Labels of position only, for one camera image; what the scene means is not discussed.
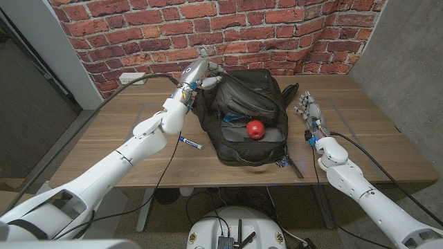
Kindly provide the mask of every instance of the black backpack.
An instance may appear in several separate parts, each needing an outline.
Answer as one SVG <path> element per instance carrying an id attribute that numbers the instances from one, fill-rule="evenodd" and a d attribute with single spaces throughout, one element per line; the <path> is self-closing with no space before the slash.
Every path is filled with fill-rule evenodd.
<path id="1" fill-rule="evenodd" d="M 223 80 L 215 88 L 197 93 L 192 108 L 220 161 L 260 166 L 284 158 L 288 137 L 286 108 L 298 84 L 281 93 L 277 81 L 265 69 L 220 75 Z M 246 131 L 251 120 L 264 124 L 264 136 L 259 140 L 250 138 Z"/>

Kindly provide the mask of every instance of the red apple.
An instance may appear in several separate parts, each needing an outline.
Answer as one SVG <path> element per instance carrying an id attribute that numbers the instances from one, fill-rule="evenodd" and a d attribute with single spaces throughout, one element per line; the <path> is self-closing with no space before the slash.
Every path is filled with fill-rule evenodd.
<path id="1" fill-rule="evenodd" d="M 261 139 L 264 135 L 264 125 L 259 120 L 252 120 L 246 125 L 248 135 L 253 139 Z"/>

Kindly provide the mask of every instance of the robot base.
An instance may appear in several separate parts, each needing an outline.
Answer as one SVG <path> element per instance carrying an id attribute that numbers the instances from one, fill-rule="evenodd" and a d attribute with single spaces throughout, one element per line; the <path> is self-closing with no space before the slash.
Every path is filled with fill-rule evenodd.
<path id="1" fill-rule="evenodd" d="M 242 241 L 247 238 L 252 232 L 255 232 L 250 243 L 247 243 L 243 248 L 272 248 L 284 249 L 286 243 L 284 241 L 283 232 L 276 222 L 270 219 L 265 214 L 249 207 L 228 206 L 217 209 L 219 217 L 223 218 L 229 225 L 230 237 L 233 241 L 238 242 L 238 227 L 239 220 L 242 220 Z M 216 216 L 212 211 L 206 216 Z M 221 221 L 224 236 L 228 235 L 228 228 L 226 224 Z M 210 249 L 217 248 L 219 237 L 222 231 L 220 228 L 219 219 L 207 218 L 202 219 L 194 224 L 189 232 L 186 243 L 187 249 Z"/>

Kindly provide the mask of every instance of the blue marker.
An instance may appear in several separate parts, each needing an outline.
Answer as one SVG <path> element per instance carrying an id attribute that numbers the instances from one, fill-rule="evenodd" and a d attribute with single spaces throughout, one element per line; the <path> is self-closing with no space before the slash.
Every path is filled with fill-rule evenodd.
<path id="1" fill-rule="evenodd" d="M 193 141 L 191 141 L 189 139 L 186 139 L 186 138 L 184 138 L 182 136 L 180 136 L 180 141 L 185 142 L 185 143 L 187 143 L 187 144 L 189 144 L 189 145 L 191 145 L 193 147 L 196 147 L 197 149 L 203 149 L 203 145 L 199 145 L 198 143 L 193 142 Z"/>

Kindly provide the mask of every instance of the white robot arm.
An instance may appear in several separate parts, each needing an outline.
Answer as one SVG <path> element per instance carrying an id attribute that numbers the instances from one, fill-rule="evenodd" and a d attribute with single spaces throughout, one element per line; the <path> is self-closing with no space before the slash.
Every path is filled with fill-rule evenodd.
<path id="1" fill-rule="evenodd" d="M 325 119 L 314 98 L 306 92 L 294 107 L 306 121 L 305 138 L 322 156 L 318 159 L 327 180 L 356 201 L 397 248 L 443 248 L 443 231 L 423 224 L 370 184 L 326 129 Z"/>
<path id="2" fill-rule="evenodd" d="M 125 144 L 71 182 L 39 194 L 0 217 L 0 223 L 7 224 L 6 241 L 54 239 L 89 221 L 105 194 L 133 166 L 166 146 L 163 133 L 178 134 L 182 130 L 185 115 L 194 100 L 192 92 L 197 87 L 214 87 L 222 80 L 214 76 L 216 72 L 225 71 L 207 60 L 195 61 L 186 67 L 177 89 L 163 104 L 164 111 L 138 124 L 133 130 L 134 136 Z M 53 200 L 60 196 L 62 201 Z M 72 239 L 82 229 L 77 228 L 61 239 Z"/>

